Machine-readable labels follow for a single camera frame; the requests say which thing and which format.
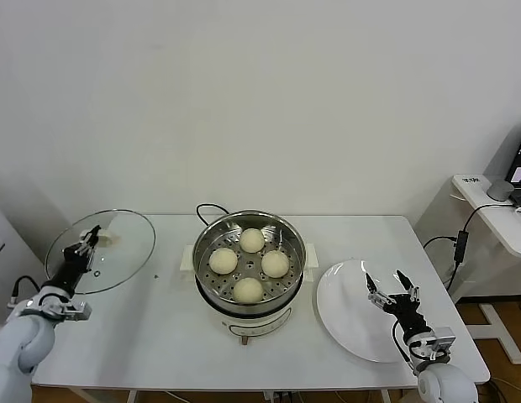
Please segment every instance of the table leg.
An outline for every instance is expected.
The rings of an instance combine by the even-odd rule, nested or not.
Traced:
[[[477,284],[490,280],[520,263],[520,258],[512,256],[496,239],[489,238],[477,251],[460,265],[450,296],[453,303]]]
[[[274,391],[273,390],[263,390],[262,394],[264,395],[265,401],[270,401],[270,403],[274,403]]]
[[[128,395],[128,400],[126,403],[137,403],[139,398],[139,393],[137,390],[131,390]]]
[[[389,392],[386,389],[380,390],[382,393],[382,402],[383,403],[392,403],[392,400],[389,397]]]
[[[521,352],[494,307],[490,304],[479,304],[479,307],[490,325],[467,325],[471,337],[476,340],[497,338],[511,363],[521,364]]]
[[[89,390],[80,388],[70,388],[70,390],[88,403],[119,403],[105,390]]]

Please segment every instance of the power cord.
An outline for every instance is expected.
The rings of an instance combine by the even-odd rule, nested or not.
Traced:
[[[487,383],[494,389],[494,391],[496,392],[496,395],[500,396],[505,403],[508,403],[507,398],[503,394],[502,390],[499,389],[499,386],[496,385],[496,382],[494,382],[493,380],[489,380]]]
[[[505,385],[509,385],[509,386],[511,386],[513,389],[515,389],[515,390],[521,392],[521,387],[519,387],[519,386],[517,386],[517,385],[515,385],[515,384],[512,384],[512,383],[506,381],[505,379],[501,379],[501,378],[492,378],[492,379],[493,379],[493,380],[496,380],[496,381],[499,381],[499,382],[503,382]]]
[[[395,323],[393,323],[393,328],[392,328],[393,342],[397,346],[398,352],[403,356],[404,361],[406,361],[406,364],[412,366],[408,354],[404,353],[404,350],[401,348],[401,345],[398,343],[397,337],[395,336],[395,329],[397,328],[397,325],[398,325],[398,319],[395,321]]]
[[[456,237],[434,237],[434,238],[429,239],[427,242],[425,242],[425,245],[423,245],[423,249],[425,249],[433,241],[437,241],[438,239],[449,239],[450,241],[456,242]]]
[[[434,237],[429,239],[425,244],[423,245],[423,248],[425,249],[427,246],[430,245],[433,241],[437,239],[449,239],[451,241],[455,242],[455,253],[453,255],[453,260],[455,261],[455,269],[453,270],[453,273],[451,274],[451,277],[449,279],[449,284],[447,285],[446,290],[449,291],[451,286],[453,285],[453,280],[455,279],[456,272],[458,271],[460,265],[462,264],[462,261],[464,260],[464,254],[466,252],[466,245],[468,244],[468,237],[470,236],[470,233],[468,233],[468,225],[470,225],[471,219],[477,214],[479,210],[486,207],[507,207],[507,208],[521,208],[521,206],[517,206],[515,204],[483,204],[482,206],[479,206],[471,212],[470,216],[466,220],[466,223],[464,224],[464,227],[459,231],[458,235],[456,237]]]
[[[33,287],[36,289],[36,292],[40,292],[40,287],[38,284],[36,284],[36,281],[34,281],[33,277],[30,275],[22,275],[14,282],[14,287],[12,288],[12,294],[10,294],[10,302],[7,304],[8,308],[14,308],[16,304],[18,303],[18,296],[19,296],[19,283],[22,282],[22,280],[28,280]]]
[[[225,214],[229,214],[229,212],[227,211],[226,208],[224,207],[221,207],[219,204],[213,204],[213,203],[201,203],[197,206],[197,208],[195,209],[195,211],[197,212],[197,217],[199,217],[199,219],[204,222],[204,224],[206,226],[208,226],[208,222],[203,218],[203,216],[201,215],[201,212],[199,211],[201,209],[201,207],[216,207],[218,208],[219,210],[221,210],[222,212],[225,212]]]

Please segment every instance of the black cable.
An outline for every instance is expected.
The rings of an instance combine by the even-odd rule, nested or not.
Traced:
[[[456,237],[434,237],[429,239],[427,242],[425,242],[425,245],[423,245],[423,249],[425,249],[427,246],[429,246],[429,243],[436,241],[438,239],[449,239],[450,241],[456,242]]]
[[[395,345],[397,346],[398,352],[403,356],[404,361],[409,363],[410,362],[410,358],[409,358],[408,354],[404,353],[404,350],[401,348],[401,345],[398,343],[397,337],[395,336],[395,328],[397,327],[397,325],[398,325],[398,319],[395,321],[395,323],[393,323],[393,328],[392,328],[393,342],[395,342]]]
[[[491,387],[496,391],[496,393],[498,393],[498,394],[502,397],[503,401],[504,401],[505,403],[508,403],[507,398],[505,397],[505,395],[503,394],[503,392],[502,392],[502,390],[499,388],[499,386],[497,386],[496,382],[494,382],[493,380],[489,380],[488,383],[489,383],[490,386],[491,386]]]
[[[470,223],[473,216],[476,215],[476,213],[485,207],[508,207],[508,208],[519,208],[520,206],[517,206],[515,204],[483,204],[482,206],[479,206],[476,208],[473,212],[471,212],[470,216],[466,220],[466,224],[464,224],[464,228],[462,228],[462,231],[465,231],[468,228],[468,224]]]
[[[201,215],[199,209],[201,207],[216,207],[218,208],[219,210],[221,210],[222,212],[225,212],[225,214],[229,214],[229,212],[227,211],[226,208],[223,208],[221,207],[219,204],[213,204],[213,203],[201,203],[197,206],[197,209],[196,209],[196,212],[197,212],[197,217],[199,217],[199,219],[204,222],[205,225],[208,225],[208,222],[203,218],[203,216]]]
[[[455,269],[453,270],[453,274],[451,275],[451,278],[449,280],[449,284],[447,285],[447,287],[445,287],[445,289],[447,291],[449,291],[449,288],[451,288],[451,285],[453,284],[453,280],[455,279],[455,276],[456,276],[456,271],[459,269],[459,266],[460,266],[460,263],[455,263]]]
[[[38,284],[36,284],[36,281],[34,281],[33,277],[31,277],[30,275],[22,275],[14,282],[11,297],[17,298],[19,296],[19,283],[22,280],[29,280],[33,287],[36,289],[36,292],[40,292],[40,287]]]

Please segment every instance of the stainless steel steamer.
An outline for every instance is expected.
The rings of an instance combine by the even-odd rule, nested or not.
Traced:
[[[260,229],[264,234],[265,247],[256,254],[246,253],[239,246],[240,234],[248,228]],[[208,265],[210,254],[223,247],[238,256],[236,269],[228,275],[218,275]],[[287,274],[279,279],[268,277],[261,268],[262,257],[272,250],[283,252],[290,261]],[[302,284],[305,257],[302,237],[290,223],[256,210],[222,216],[206,227],[193,247],[193,267],[201,295],[216,310],[240,319],[266,317],[285,307]],[[234,301],[234,285],[246,277],[260,281],[264,288],[262,301],[255,304]]]

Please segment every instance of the wooden floor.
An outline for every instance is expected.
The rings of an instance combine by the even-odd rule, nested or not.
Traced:
[[[514,340],[517,342],[521,350],[521,310],[516,302],[499,302],[493,304],[497,313],[502,318],[505,326],[511,332]],[[466,324],[485,324],[485,317],[481,314],[477,304],[463,304],[457,306],[462,319]],[[487,362],[493,378],[505,379],[519,387],[521,387],[521,365],[512,365],[498,341],[496,340],[479,340],[476,342],[477,347]],[[497,381],[497,385],[501,388],[508,403],[521,403],[521,392],[515,390],[511,386],[505,385]],[[490,396],[490,390],[485,386],[479,386],[479,401],[481,403],[494,402]],[[86,403],[83,399],[72,394],[69,390],[58,388],[42,388],[35,386],[33,388],[33,403]],[[128,392],[113,391],[108,392],[115,400],[126,402]],[[264,398],[259,393],[196,393],[196,392],[180,392],[176,393],[184,399],[188,399],[191,403],[263,403]],[[334,392],[303,392],[302,398],[304,403],[342,403]],[[347,403],[380,403],[382,397],[379,391],[356,391],[356,392],[340,392],[340,397]],[[397,401],[403,395],[400,390],[390,390],[392,401]],[[179,402],[172,396],[164,392],[142,392],[138,403],[171,403]],[[285,403],[291,403],[288,397],[284,398]],[[293,403],[300,403],[297,396],[293,397]]]

